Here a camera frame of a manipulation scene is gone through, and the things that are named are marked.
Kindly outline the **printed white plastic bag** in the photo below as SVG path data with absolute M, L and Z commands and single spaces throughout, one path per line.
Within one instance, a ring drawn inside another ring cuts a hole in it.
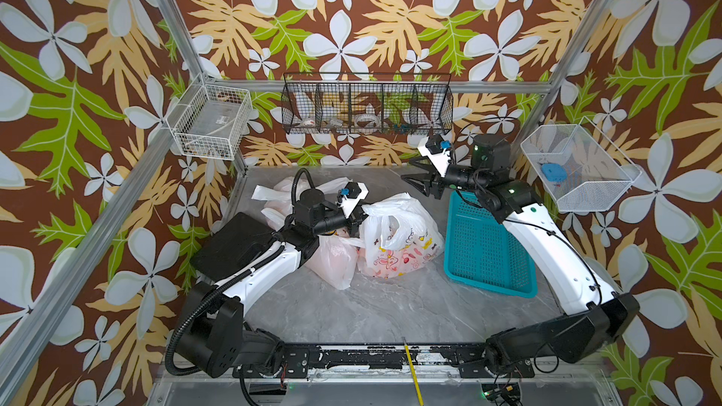
M 350 181 L 349 178 L 341 177 L 329 182 L 321 183 L 316 188 L 325 195 L 336 195 L 342 187 Z M 263 202 L 261 215 L 267 224 L 273 229 L 283 226 L 286 217 L 291 213 L 291 184 L 293 177 L 289 177 L 278 183 L 274 188 L 258 185 L 251 197 L 253 201 Z

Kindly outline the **teal plastic basket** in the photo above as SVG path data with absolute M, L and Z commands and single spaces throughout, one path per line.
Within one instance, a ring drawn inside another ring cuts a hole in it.
M 444 271 L 452 281 L 476 289 L 521 298 L 538 292 L 528 252 L 469 192 L 449 197 Z

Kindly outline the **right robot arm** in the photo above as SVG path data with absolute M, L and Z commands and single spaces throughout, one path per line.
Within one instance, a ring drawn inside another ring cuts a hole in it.
M 442 135 L 422 137 L 411 164 L 417 174 L 403 180 L 426 197 L 447 189 L 470 192 L 472 206 L 490 212 L 522 244 L 560 301 L 562 316 L 487 338 L 484 366 L 494 374 L 554 356 L 573 364 L 617 341 L 639 315 L 639 301 L 617 291 L 575 250 L 533 188 L 510 176 L 510 144 L 499 135 L 478 135 L 472 161 L 458 165 Z

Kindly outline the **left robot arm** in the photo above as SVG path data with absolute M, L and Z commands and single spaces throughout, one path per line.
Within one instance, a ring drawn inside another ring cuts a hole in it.
M 354 233 L 366 218 L 369 194 L 362 182 L 346 182 L 331 202 L 299 169 L 291 182 L 291 211 L 273 229 L 239 212 L 197 255 L 204 278 L 188 294 L 165 350 L 165 371 L 174 376 L 203 372 L 212 378 L 250 368 L 263 376 L 282 370 L 284 341 L 254 328 L 246 313 L 278 281 L 308 262 L 321 237 L 340 229 Z

